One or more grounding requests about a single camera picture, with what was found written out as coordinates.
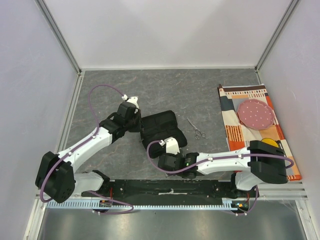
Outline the black zip tool case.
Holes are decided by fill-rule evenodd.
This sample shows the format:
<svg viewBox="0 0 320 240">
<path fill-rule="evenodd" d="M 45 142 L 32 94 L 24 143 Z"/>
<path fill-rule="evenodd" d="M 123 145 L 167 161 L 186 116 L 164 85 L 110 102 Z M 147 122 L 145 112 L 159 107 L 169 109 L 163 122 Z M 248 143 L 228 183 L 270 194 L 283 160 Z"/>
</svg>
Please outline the black zip tool case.
<svg viewBox="0 0 320 240">
<path fill-rule="evenodd" d="M 141 119 L 142 129 L 140 138 L 142 145 L 147 149 L 153 141 L 161 141 L 173 137 L 180 148 L 186 147 L 188 142 L 184 133 L 178 128 L 176 114 L 172 110 L 145 116 Z"/>
</svg>

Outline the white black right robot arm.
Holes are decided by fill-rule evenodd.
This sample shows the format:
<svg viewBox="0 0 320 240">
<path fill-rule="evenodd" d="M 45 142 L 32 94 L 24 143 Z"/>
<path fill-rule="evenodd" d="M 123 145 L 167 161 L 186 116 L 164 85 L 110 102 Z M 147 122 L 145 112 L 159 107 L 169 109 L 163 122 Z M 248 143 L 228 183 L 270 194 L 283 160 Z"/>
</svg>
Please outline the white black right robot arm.
<svg viewBox="0 0 320 240">
<path fill-rule="evenodd" d="M 186 155 L 166 152 L 157 163 L 162 172 L 187 179 L 217 172 L 234 172 L 229 191 L 235 197 L 242 196 L 261 183 L 286 184 L 287 169 L 293 165 L 293 160 L 285 157 L 282 149 L 259 140 L 228 152 L 190 152 Z"/>
</svg>

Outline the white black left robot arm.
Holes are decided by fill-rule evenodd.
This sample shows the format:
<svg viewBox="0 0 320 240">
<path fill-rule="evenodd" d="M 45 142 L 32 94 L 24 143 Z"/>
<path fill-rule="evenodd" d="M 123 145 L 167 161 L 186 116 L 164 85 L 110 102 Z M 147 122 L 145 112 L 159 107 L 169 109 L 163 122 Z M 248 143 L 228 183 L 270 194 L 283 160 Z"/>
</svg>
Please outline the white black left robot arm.
<svg viewBox="0 0 320 240">
<path fill-rule="evenodd" d="M 123 101 L 117 112 L 98 123 L 98 126 L 82 140 L 58 153 L 51 151 L 42 157 L 35 185 L 40 190 L 40 199 L 65 202 L 73 194 L 93 191 L 99 197 L 110 191 L 109 178 L 98 170 L 77 173 L 82 164 L 100 150 L 112 145 L 126 132 L 141 130 L 141 110 L 138 97 Z"/>
</svg>

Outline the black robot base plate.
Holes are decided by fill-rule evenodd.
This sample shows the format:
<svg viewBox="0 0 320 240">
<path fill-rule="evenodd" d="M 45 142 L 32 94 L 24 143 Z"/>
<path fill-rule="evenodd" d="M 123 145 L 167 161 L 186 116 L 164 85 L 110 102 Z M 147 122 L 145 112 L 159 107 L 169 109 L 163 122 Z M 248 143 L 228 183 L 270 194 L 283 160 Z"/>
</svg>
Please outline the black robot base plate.
<svg viewBox="0 0 320 240">
<path fill-rule="evenodd" d="M 254 198 L 257 188 L 237 190 L 230 181 L 210 179 L 115 179 L 104 182 L 95 192 L 112 198 L 138 195 L 159 196 L 183 194 L 189 196 L 212 196 L 214 198 Z"/>
</svg>

